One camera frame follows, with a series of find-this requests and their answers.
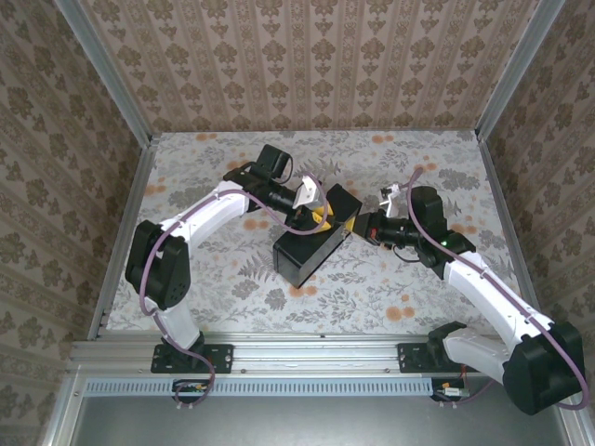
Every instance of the metal floor panel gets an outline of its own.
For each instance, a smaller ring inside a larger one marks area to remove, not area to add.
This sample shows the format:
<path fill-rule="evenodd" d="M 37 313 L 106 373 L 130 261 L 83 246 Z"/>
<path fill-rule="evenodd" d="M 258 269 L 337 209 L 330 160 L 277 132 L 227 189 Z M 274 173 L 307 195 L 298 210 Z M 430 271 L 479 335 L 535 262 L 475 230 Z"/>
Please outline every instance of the metal floor panel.
<path fill-rule="evenodd" d="M 564 446 L 558 411 L 520 413 L 499 387 L 457 409 L 429 398 L 85 398 L 74 446 Z"/>

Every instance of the wall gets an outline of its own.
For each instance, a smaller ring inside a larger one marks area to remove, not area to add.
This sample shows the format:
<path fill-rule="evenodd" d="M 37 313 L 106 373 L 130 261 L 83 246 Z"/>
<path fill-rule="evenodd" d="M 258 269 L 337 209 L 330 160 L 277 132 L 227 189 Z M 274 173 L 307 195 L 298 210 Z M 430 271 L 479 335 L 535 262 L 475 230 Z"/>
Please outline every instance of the wall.
<path fill-rule="evenodd" d="M 567 1 L 488 138 L 543 309 L 595 371 L 595 2 Z"/>
<path fill-rule="evenodd" d="M 0 2 L 0 444 L 34 444 L 51 414 L 138 154 L 56 7 Z"/>
<path fill-rule="evenodd" d="M 152 130 L 473 128 L 537 0 L 83 0 Z"/>

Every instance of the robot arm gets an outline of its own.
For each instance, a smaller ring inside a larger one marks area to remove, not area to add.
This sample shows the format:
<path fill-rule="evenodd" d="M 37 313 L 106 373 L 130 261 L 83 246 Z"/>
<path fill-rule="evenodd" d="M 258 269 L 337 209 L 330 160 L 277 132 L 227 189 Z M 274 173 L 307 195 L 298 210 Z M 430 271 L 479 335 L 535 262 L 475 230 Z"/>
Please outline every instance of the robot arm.
<path fill-rule="evenodd" d="M 191 285 L 191 254 L 215 230 L 237 216 L 257 210 L 255 199 L 286 214 L 285 225 L 291 228 L 309 232 L 330 228 L 318 215 L 325 199 L 312 178 L 302 178 L 297 190 L 276 181 L 288 160 L 287 153 L 265 145 L 256 162 L 228 172 L 212 192 L 188 209 L 159 224 L 145 220 L 137 226 L 126 279 L 138 293 L 145 281 L 141 309 L 157 318 L 167 336 L 182 348 L 199 350 L 204 343 L 183 298 Z M 157 254 L 148 267 L 150 252 L 155 249 Z"/>
<path fill-rule="evenodd" d="M 382 192 L 389 210 L 398 189 Z M 412 207 L 424 231 L 441 246 L 461 257 L 453 258 L 429 243 L 410 218 L 390 216 L 384 210 L 357 216 L 352 231 L 369 243 L 389 248 L 413 246 L 421 264 L 432 269 L 461 292 L 496 329 L 501 341 L 479 335 L 460 322 L 451 322 L 429 335 L 427 351 L 435 369 L 455 363 L 466 364 L 503 384 L 509 397 L 523 412 L 533 414 L 581 390 L 578 379 L 562 356 L 530 321 L 546 327 L 584 375 L 580 334 L 570 323 L 554 323 L 532 308 L 504 284 L 475 253 L 475 246 L 462 234 L 449 230 L 443 216 L 443 203 L 436 189 L 411 190 Z M 479 267 L 481 273 L 465 264 Z M 503 296 L 491 280 L 511 297 Z"/>

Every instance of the black box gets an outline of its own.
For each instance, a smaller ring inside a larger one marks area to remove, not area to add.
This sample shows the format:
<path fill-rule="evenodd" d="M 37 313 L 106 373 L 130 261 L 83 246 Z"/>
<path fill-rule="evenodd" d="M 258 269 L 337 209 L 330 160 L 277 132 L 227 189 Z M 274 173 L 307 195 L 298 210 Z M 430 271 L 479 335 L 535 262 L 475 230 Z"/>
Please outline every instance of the black box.
<path fill-rule="evenodd" d="M 350 235 L 345 222 L 357 216 L 362 203 L 336 184 L 326 193 L 334 212 L 333 227 L 312 235 L 283 234 L 272 247 L 275 271 L 299 288 Z"/>

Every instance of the floor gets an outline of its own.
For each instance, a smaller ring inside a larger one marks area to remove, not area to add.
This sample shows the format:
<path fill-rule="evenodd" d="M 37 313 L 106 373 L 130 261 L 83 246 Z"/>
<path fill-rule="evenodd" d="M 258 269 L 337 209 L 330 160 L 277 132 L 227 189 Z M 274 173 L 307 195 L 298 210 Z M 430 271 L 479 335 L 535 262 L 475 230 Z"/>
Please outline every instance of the floor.
<path fill-rule="evenodd" d="M 520 413 L 501 386 L 456 409 L 429 398 L 86 398 L 73 445 L 564 446 L 560 413 Z"/>
<path fill-rule="evenodd" d="M 159 222 L 209 193 L 230 169 L 256 160 L 264 144 L 289 152 L 299 174 L 326 188 L 343 185 L 377 208 L 381 187 L 405 182 L 421 165 L 418 184 L 443 197 L 449 226 L 463 232 L 512 289 L 518 284 L 482 156 L 471 131 L 333 131 L 164 134 L 138 222 Z M 403 201 L 400 211 L 406 216 Z M 462 321 L 493 330 L 474 306 L 419 264 L 349 237 L 300 289 L 272 268 L 272 244 L 283 230 L 257 211 L 228 223 L 192 253 L 186 300 L 202 329 L 234 333 L 425 334 Z M 415 257 L 405 250 L 403 256 Z M 138 295 L 122 276 L 109 330 L 153 330 Z"/>

